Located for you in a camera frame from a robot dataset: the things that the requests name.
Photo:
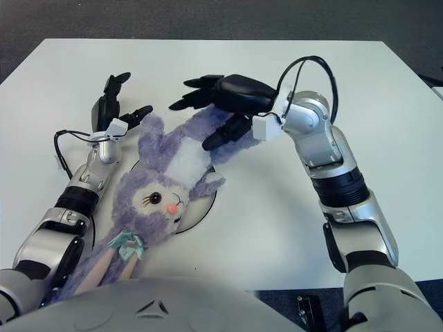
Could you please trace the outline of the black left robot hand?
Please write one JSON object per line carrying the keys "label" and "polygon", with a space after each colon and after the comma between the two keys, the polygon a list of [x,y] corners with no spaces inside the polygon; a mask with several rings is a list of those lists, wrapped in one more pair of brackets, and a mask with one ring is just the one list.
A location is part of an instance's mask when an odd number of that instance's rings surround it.
{"label": "black left robot hand", "polygon": [[137,127],[142,119],[153,112],[153,107],[147,105],[135,110],[133,113],[126,113],[120,116],[120,103],[117,96],[120,93],[123,83],[131,77],[130,72],[114,76],[110,75],[103,91],[103,95],[94,104],[91,110],[91,124],[93,132],[105,131],[116,118],[128,124],[128,130]]}

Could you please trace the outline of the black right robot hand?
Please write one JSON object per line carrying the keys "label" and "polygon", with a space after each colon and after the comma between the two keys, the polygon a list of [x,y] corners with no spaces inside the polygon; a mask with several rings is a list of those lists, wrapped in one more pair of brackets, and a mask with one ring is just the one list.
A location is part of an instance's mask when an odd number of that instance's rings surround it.
{"label": "black right robot hand", "polygon": [[170,110],[200,109],[212,104],[221,112],[231,114],[205,138],[202,147],[206,151],[236,142],[246,135],[251,130],[253,116],[269,112],[277,95],[270,86],[237,74],[205,75],[187,80],[184,84],[195,90],[171,104]]}

